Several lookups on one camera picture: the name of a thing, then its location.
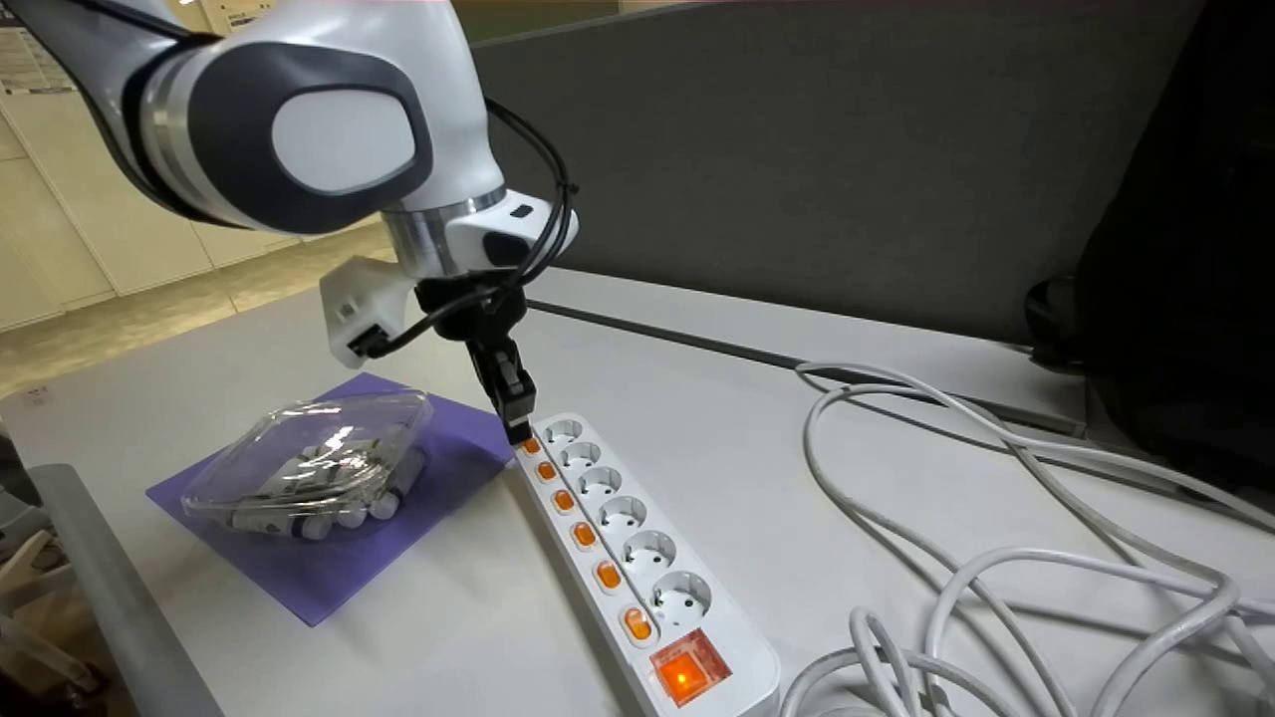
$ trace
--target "wooden floor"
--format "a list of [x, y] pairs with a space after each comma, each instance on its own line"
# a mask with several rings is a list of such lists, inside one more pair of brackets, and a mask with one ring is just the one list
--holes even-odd
[[394, 249], [382, 230], [330, 234], [229, 269], [10, 330], [0, 333], [0, 403], [31, 394], [59, 373], [298, 293], [350, 256], [391, 257]]

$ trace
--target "wall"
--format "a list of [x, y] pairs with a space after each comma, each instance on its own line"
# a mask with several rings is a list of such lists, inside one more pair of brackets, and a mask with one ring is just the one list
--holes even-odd
[[[581, 183], [572, 266], [1020, 339], [1200, 0], [768, 0], [479, 50]], [[513, 177], [537, 167], [510, 145]]]
[[[172, 5], [229, 31], [229, 5]], [[290, 237], [218, 230], [151, 208], [111, 163], [68, 75], [0, 26], [0, 330], [233, 266]]]

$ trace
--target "socket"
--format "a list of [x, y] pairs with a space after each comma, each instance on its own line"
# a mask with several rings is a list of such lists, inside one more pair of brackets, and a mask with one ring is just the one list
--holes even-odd
[[712, 589], [706, 578], [678, 568], [661, 578], [651, 594], [651, 613], [661, 630], [691, 630], [712, 609]]
[[639, 529], [645, 520], [645, 507], [639, 496], [609, 496], [597, 508], [602, 529]]
[[564, 468], [590, 468], [602, 460], [602, 444], [597, 442], [572, 442], [564, 451]]
[[585, 431], [581, 422], [564, 416], [564, 422], [545, 426], [541, 435], [545, 435], [545, 442], [549, 442], [554, 451], [564, 451], [564, 444], [578, 442], [581, 431]]
[[627, 541], [623, 556], [631, 572], [667, 568], [678, 560], [678, 541], [669, 534], [641, 529]]
[[581, 495], [619, 495], [623, 489], [623, 468], [614, 465], [590, 465], [581, 475]]

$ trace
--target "white cable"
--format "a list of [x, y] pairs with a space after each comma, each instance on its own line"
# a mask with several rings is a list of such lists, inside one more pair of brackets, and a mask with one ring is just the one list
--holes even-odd
[[856, 643], [856, 651], [864, 662], [868, 689], [874, 689], [877, 706], [890, 706], [890, 712], [920, 712], [913, 669], [874, 613], [864, 613], [864, 609], [849, 613], [849, 643]]
[[[827, 386], [819, 383], [815, 373], [819, 370], [853, 370], [853, 373], [868, 373], [874, 383], [868, 386]], [[1189, 609], [1181, 621], [1155, 630], [1131, 658], [1119, 662], [1119, 669], [1112, 673], [1112, 682], [1100, 689], [1100, 700], [1095, 700], [1095, 712], [1100, 717], [1117, 717], [1119, 706], [1129, 700], [1129, 693], [1141, 683], [1141, 675], [1163, 662], [1172, 650], [1197, 641], [1197, 637], [1217, 637], [1217, 623], [1224, 623], [1232, 631], [1232, 641], [1241, 643], [1241, 651], [1246, 658], [1246, 666], [1267, 682], [1267, 689], [1275, 689], [1275, 662], [1262, 651], [1262, 643], [1250, 637], [1250, 630], [1244, 623], [1244, 617], [1267, 617], [1267, 605], [1241, 605], [1241, 589], [1226, 572], [1213, 568], [1213, 566], [1200, 566], [1193, 556], [1181, 556], [1131, 529], [1125, 529], [1119, 520], [1104, 519], [1100, 508], [1091, 508], [1087, 501], [1080, 501], [1070, 485], [1059, 485], [1042, 460], [1038, 455], [1052, 455], [1052, 457], [1080, 457], [1080, 460], [1100, 460], [1100, 465], [1117, 465], [1117, 468], [1131, 468], [1131, 475], [1148, 475], [1148, 479], [1161, 479], [1175, 489], [1189, 489], [1189, 495], [1205, 495], [1213, 496], [1217, 507], [1232, 508], [1236, 519], [1258, 527], [1258, 529], [1270, 529], [1275, 534], [1275, 519], [1250, 501], [1241, 501], [1200, 479], [1189, 479], [1181, 468], [1169, 468], [1169, 465], [1155, 465], [1155, 460], [1141, 460], [1141, 457], [1125, 457], [1125, 455], [1108, 455], [1108, 451], [1091, 451], [1091, 444], [1066, 444], [1066, 442], [1042, 442], [1042, 438], [1023, 438], [1023, 435], [1012, 435], [1006, 431], [991, 412], [913, 379], [913, 373], [900, 373], [900, 370], [882, 370], [882, 367], [856, 367], [856, 361], [804, 361], [797, 367], [797, 379], [811, 383], [815, 388], [821, 388], [827, 399], [804, 412], [804, 431], [801, 431], [801, 444], [804, 444], [804, 460], [815, 468], [815, 479], [821, 483], [821, 489], [849, 512], [849, 519], [868, 519], [868, 520], [882, 520], [890, 527], [894, 534], [900, 536], [917, 536], [917, 546], [929, 550], [929, 541], [906, 527], [894, 527], [890, 519], [864, 508], [861, 501], [845, 496], [821, 468], [819, 455], [815, 455], [815, 416], [827, 412], [835, 403], [845, 403], [853, 394], [908, 394], [908, 399], [929, 399], [929, 403], [939, 403], [947, 411], [962, 411], [966, 416], [971, 416], [977, 426], [986, 426], [990, 435], [997, 435], [1006, 442], [1006, 451], [1066, 507], [1072, 508], [1100, 541], [1108, 541], [1125, 560], [1136, 566], [1136, 554], [1148, 554], [1148, 556], [1161, 556], [1185, 572], [1197, 572], [1197, 578], [1209, 578], [1217, 589], [1205, 597], [1205, 605]], [[1059, 554], [1059, 550], [997, 550], [971, 566], [966, 566], [954, 584], [939, 594], [939, 609], [933, 613], [929, 621], [929, 637], [925, 637], [925, 651], [935, 658], [939, 650], [939, 631], [943, 631], [943, 621], [954, 617], [954, 609], [962, 609], [962, 597], [966, 589], [977, 589], [991, 613], [1007, 623], [1007, 631], [1023, 643], [1028, 662], [1038, 666], [1042, 682], [1052, 689], [1058, 706], [1070, 706], [1046, 662], [1038, 662], [1034, 643], [1020, 637], [1012, 613], [1006, 609], [1006, 602], [997, 602], [990, 589], [977, 584], [977, 578], [1002, 560], [1020, 560], [1020, 556], [1038, 556], [1038, 560], [1070, 560], [1070, 566], [1086, 566], [1086, 568], [1100, 568], [1100, 572], [1117, 572], [1117, 578], [1131, 578], [1131, 582], [1148, 582], [1148, 584], [1161, 584], [1161, 589], [1172, 589], [1172, 594], [1205, 594], [1205, 589], [1193, 589], [1193, 584], [1181, 584], [1181, 582], [1169, 582], [1169, 578], [1155, 578], [1148, 568], [1131, 568], [1131, 566], [1112, 566], [1112, 560], [1091, 560], [1091, 556], [1080, 556], [1080, 554]], [[882, 695], [882, 682], [886, 673], [864, 666], [868, 669], [868, 682], [877, 689], [877, 706], [886, 700]]]
[[[1087, 630], [1087, 631], [1112, 631], [1112, 637], [1129, 637], [1129, 641], [1148, 641], [1152, 630], [1141, 623], [1125, 623], [1125, 621], [1104, 621], [1104, 617], [1087, 617], [1087, 613], [1066, 613], [1066, 609], [1047, 609], [1047, 605], [1034, 605], [1034, 602], [1006, 602], [1012, 613], [1038, 617], [1038, 621], [1058, 621], [1058, 623], [1072, 623], [1072, 630]], [[979, 597], [962, 597], [962, 609], [986, 609]], [[1246, 651], [1232, 651], [1224, 643], [1200, 641], [1193, 643], [1193, 651], [1213, 658], [1213, 662], [1226, 662], [1246, 669]]]
[[[933, 546], [933, 541], [920, 536], [917, 529], [894, 520], [890, 512], [877, 512], [874, 507], [841, 495], [841, 489], [828, 483], [828, 475], [827, 475], [827, 465], [821, 465], [821, 457], [819, 457], [819, 444], [815, 444], [815, 422], [819, 422], [835, 403], [841, 403], [841, 394], [827, 394], [821, 403], [815, 403], [811, 412], [804, 412], [804, 426], [801, 426], [801, 455], [804, 455], [804, 465], [811, 465], [811, 475], [819, 479], [819, 485], [821, 485], [821, 489], [828, 495], [828, 501], [835, 501], [841, 512], [849, 512], [853, 520], [874, 520], [874, 527], [882, 527], [882, 529], [890, 529], [890, 534], [920, 546], [933, 560], [939, 560], [943, 568], [957, 572], [957, 556], [947, 556], [939, 546]], [[1007, 613], [1007, 605], [1006, 605], [997, 594], [986, 594], [979, 584], [971, 584], [971, 589], [990, 602], [990, 609], [1002, 617], [1002, 623], [1012, 631], [1012, 641], [1023, 650], [1023, 658], [1034, 662], [1038, 675], [1042, 675], [1046, 689], [1047, 689], [1047, 700], [1052, 700], [1052, 706], [1042, 700], [1038, 689], [1034, 689], [1034, 682], [1020, 673], [1020, 666], [1015, 666], [1012, 658], [1006, 658], [1006, 651], [997, 650], [997, 641], [991, 641], [979, 623], [971, 623], [971, 630], [979, 631], [979, 641], [991, 650], [991, 658], [1002, 662], [1002, 669], [1012, 675], [1012, 683], [1034, 700], [1034, 712], [1066, 712], [1066, 717], [1072, 717], [1076, 708], [1070, 706], [1066, 689], [1059, 689], [1058, 675], [1047, 673], [1046, 658], [1034, 650], [1028, 631], [1015, 623], [1015, 617]]]
[[[967, 673], [967, 669], [962, 669], [962, 666], [947, 666], [947, 662], [933, 662], [933, 658], [925, 658], [925, 651], [908, 651], [908, 650], [900, 650], [900, 658], [906, 658], [917, 673], [925, 673], [925, 675], [943, 675], [943, 682], [962, 683], [966, 693], [971, 693], [977, 700], [986, 700], [997, 717], [1015, 717], [1015, 708], [1012, 708], [1006, 695], [997, 695], [997, 689], [986, 683], [977, 673]], [[856, 650], [856, 643], [811, 662], [811, 666], [793, 675], [793, 683], [787, 689], [780, 717], [801, 717], [811, 693], [815, 693], [828, 673], [853, 669], [853, 666], [861, 666], [861, 650]]]

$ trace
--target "gray wall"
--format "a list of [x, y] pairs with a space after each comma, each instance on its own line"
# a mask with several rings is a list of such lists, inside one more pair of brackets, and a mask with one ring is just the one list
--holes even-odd
[[[1200, 0], [755, 0], [479, 47], [581, 183], [566, 266], [1020, 333]], [[537, 167], [501, 137], [520, 183]]]

